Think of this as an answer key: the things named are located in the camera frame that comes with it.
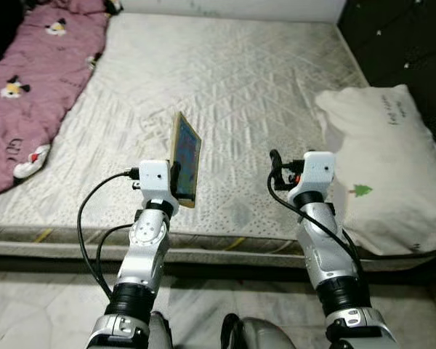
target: tile floor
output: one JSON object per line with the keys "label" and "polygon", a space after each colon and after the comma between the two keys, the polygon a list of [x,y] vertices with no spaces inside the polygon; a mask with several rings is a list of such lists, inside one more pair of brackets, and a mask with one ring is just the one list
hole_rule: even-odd
{"label": "tile floor", "polygon": [[[402,348],[436,348],[436,307],[425,288],[372,286],[371,293]],[[87,275],[0,273],[0,349],[83,348],[106,303]],[[298,348],[329,347],[309,284],[168,277],[156,309],[169,318],[178,349],[219,348],[229,312],[272,321]]]}

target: smartphone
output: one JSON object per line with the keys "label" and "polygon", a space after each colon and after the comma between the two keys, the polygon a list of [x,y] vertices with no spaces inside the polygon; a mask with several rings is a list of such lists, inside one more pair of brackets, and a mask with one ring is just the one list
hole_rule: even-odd
{"label": "smartphone", "polygon": [[175,184],[171,185],[171,192],[180,205],[190,208],[195,207],[201,144],[201,138],[184,115],[181,112],[176,113],[171,132],[170,162],[176,170],[179,170],[179,174]]}

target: pink comforter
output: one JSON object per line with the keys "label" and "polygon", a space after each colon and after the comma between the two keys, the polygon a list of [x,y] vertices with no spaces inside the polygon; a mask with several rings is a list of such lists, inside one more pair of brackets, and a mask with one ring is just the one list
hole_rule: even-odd
{"label": "pink comforter", "polygon": [[103,0],[54,0],[0,61],[0,192],[38,171],[105,46]]}

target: bed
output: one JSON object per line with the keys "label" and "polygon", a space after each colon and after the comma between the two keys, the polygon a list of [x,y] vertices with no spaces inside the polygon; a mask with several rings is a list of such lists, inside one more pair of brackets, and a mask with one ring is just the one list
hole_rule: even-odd
{"label": "bed", "polygon": [[[347,86],[368,84],[335,25],[122,12],[47,165],[0,195],[0,255],[80,257],[85,195],[140,159],[167,159],[171,115],[182,111],[203,138],[198,201],[172,220],[166,260],[303,267],[296,218],[267,193],[268,153],[325,149],[314,98]],[[107,228],[132,222],[141,201],[127,180],[100,190],[83,217],[89,250]],[[122,259],[126,243],[115,234],[104,258]],[[362,253],[367,270],[433,258]]]}

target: black cable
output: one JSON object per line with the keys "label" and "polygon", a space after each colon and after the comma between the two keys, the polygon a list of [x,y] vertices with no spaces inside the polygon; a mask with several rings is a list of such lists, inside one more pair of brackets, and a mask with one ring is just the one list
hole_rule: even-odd
{"label": "black cable", "polygon": [[89,193],[89,195],[86,196],[86,198],[82,201],[81,206],[79,207],[78,219],[77,219],[77,223],[76,223],[76,227],[77,227],[77,230],[78,230],[79,246],[81,247],[81,253],[82,253],[82,257],[84,258],[84,262],[86,263],[86,265],[87,265],[90,273],[92,274],[92,276],[94,276],[95,281],[100,285],[100,287],[102,287],[102,289],[103,289],[104,293],[107,295],[108,299],[111,298],[111,293],[112,293],[111,290],[110,290],[110,287],[108,287],[108,285],[105,282],[105,280],[103,278],[100,278],[99,275],[97,274],[97,272],[92,267],[92,264],[90,263],[89,255],[87,254],[86,246],[84,245],[84,237],[82,236],[82,228],[81,228],[82,212],[84,210],[84,207],[87,204],[87,201],[105,183],[110,182],[111,180],[113,180],[113,179],[115,179],[117,177],[125,177],[125,176],[128,177],[129,175],[130,175],[130,171],[125,171],[125,172],[122,172],[122,173],[114,174],[113,176],[111,176],[111,177],[103,180],[102,182],[100,182],[94,189],[92,189],[91,192]]}
{"label": "black cable", "polygon": [[102,246],[105,243],[105,240],[111,233],[114,233],[117,230],[129,228],[132,224],[123,224],[118,225],[117,227],[111,228],[110,230],[105,231],[102,236],[102,239],[99,242],[99,246],[97,247],[97,256],[95,257],[95,271],[97,271],[99,277],[106,283],[105,278],[103,277],[102,266],[100,264],[100,255],[102,254]]}
{"label": "black cable", "polygon": [[324,231],[326,234],[328,234],[333,240],[335,240],[335,242],[340,245],[340,247],[352,258],[352,260],[355,263],[355,266],[357,267],[357,272],[358,272],[358,277],[360,279],[360,281],[363,283],[364,287],[366,288],[366,292],[368,293],[369,296],[369,290],[368,290],[368,285],[364,280],[364,272],[363,272],[363,267],[362,267],[362,263],[360,261],[360,258],[358,256],[358,251],[357,251],[357,247],[353,244],[352,239],[347,235],[347,233],[342,230],[342,233],[344,235],[344,237],[347,239],[347,241],[349,242],[350,248],[346,246],[346,244],[344,242],[342,242],[342,240],[332,231],[330,231],[326,226],[324,226],[323,224],[321,224],[320,222],[318,222],[316,219],[312,218],[311,216],[309,216],[307,213],[303,212],[300,209],[297,209],[295,206],[292,206],[290,204],[288,204],[287,202],[285,202],[284,200],[282,200],[281,198],[279,198],[275,191],[273,190],[273,188],[271,187],[271,179],[274,177],[275,173],[280,171],[282,169],[282,167],[276,167],[274,168],[270,175],[268,176],[268,180],[267,180],[267,187],[268,187],[268,191],[270,192],[270,195],[277,201],[279,202],[281,205],[283,205],[284,207],[290,209],[293,212],[296,212],[299,216],[301,216],[302,218],[310,221],[311,223],[315,224],[317,227],[319,227],[322,231]]}

